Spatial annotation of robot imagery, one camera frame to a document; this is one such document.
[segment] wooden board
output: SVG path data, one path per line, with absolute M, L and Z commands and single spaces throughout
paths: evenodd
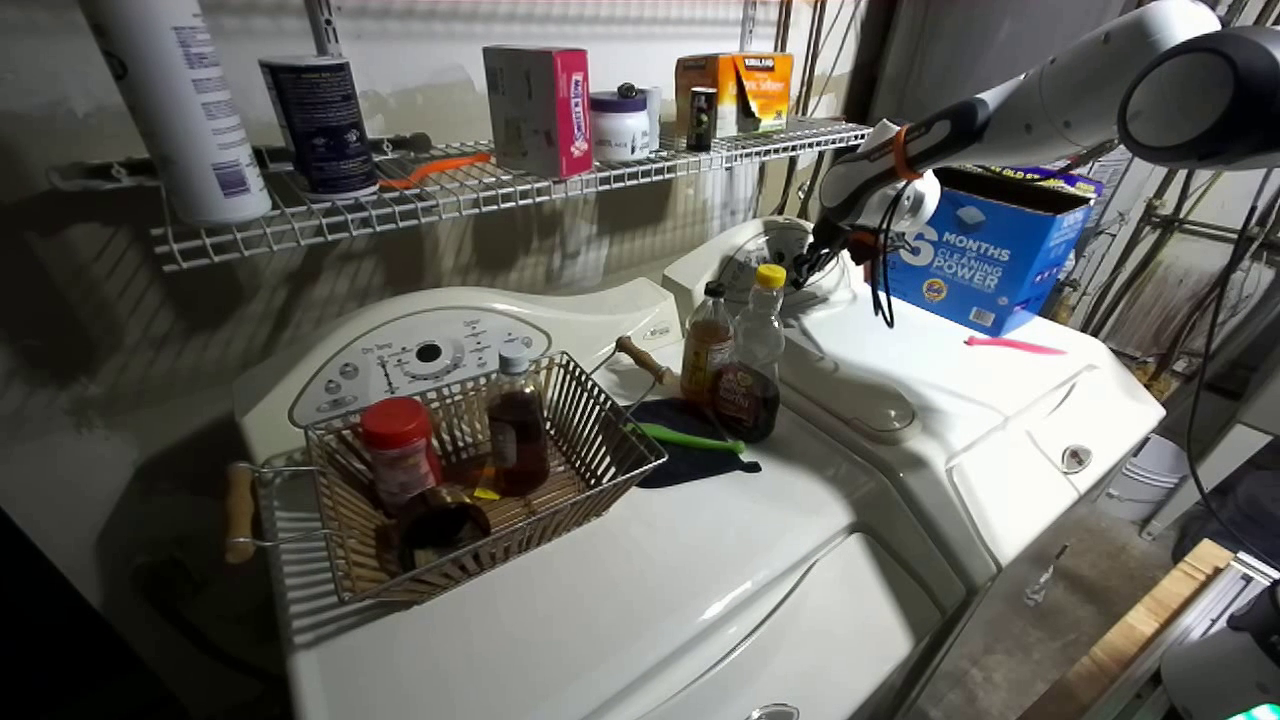
M 1199 541 L 1164 578 L 1138 601 L 1094 646 L 1080 655 L 1047 690 L 1026 713 L 1039 715 L 1083 715 L 1116 677 L 1160 636 L 1199 586 L 1234 565 L 1234 550 Z

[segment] red lid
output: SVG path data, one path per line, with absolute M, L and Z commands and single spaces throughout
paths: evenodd
M 412 396 L 392 396 L 360 412 L 370 446 L 401 446 L 434 437 L 428 412 Z

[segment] laundry room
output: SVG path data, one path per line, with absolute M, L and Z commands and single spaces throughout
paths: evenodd
M 1276 713 L 1276 16 L 0 0 L 10 707 Z

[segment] white bottle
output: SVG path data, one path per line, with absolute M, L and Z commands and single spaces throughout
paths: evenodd
M 195 0 L 80 0 L 183 225 L 274 213 Z

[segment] control panel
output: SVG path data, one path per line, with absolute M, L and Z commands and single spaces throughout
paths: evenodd
M 297 428 L 323 423 L 389 396 L 486 374 L 502 353 L 541 360 L 552 334 L 498 309 L 423 309 L 370 326 L 328 356 L 291 399 Z

